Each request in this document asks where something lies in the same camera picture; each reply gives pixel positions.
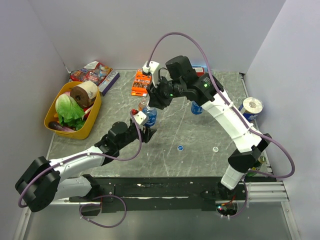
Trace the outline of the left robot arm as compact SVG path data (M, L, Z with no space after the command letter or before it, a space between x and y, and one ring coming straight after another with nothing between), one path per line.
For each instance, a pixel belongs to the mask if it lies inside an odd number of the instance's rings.
M55 200L80 197L86 201L104 195L100 184L91 175L73 177L76 173L120 161L120 151L134 141L148 143L156 129L141 126L135 120L130 124L115 122L106 135L90 148L62 158L36 158L15 184L19 193L18 206L33 213L46 208Z

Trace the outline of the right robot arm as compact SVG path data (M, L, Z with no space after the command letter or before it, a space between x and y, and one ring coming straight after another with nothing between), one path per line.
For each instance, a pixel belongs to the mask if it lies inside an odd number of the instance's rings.
M160 76L158 62L146 61L142 67L145 75L152 76L152 83L147 87L148 105L163 110L174 98L185 97L202 107L222 126L236 146L218 187L219 195L228 200L236 194L239 181L270 144L270 135L251 133L253 125L238 109L233 109L233 103L225 103L229 96L220 82L210 73L198 76L186 56L174 57L165 66L170 80Z

